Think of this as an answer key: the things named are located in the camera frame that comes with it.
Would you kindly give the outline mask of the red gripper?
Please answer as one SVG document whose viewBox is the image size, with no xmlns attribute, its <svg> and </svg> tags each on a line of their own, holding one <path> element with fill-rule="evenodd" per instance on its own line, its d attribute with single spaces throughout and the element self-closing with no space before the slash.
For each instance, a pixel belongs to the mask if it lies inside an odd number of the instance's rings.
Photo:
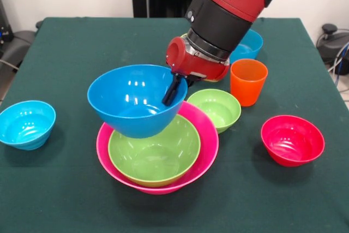
<svg viewBox="0 0 349 233">
<path fill-rule="evenodd" d="M 178 106 L 186 95 L 185 78 L 218 82 L 228 72 L 230 52 L 212 45 L 198 35 L 173 38 L 166 51 L 166 63 L 171 67 L 173 79 L 162 103 Z"/>
</svg>

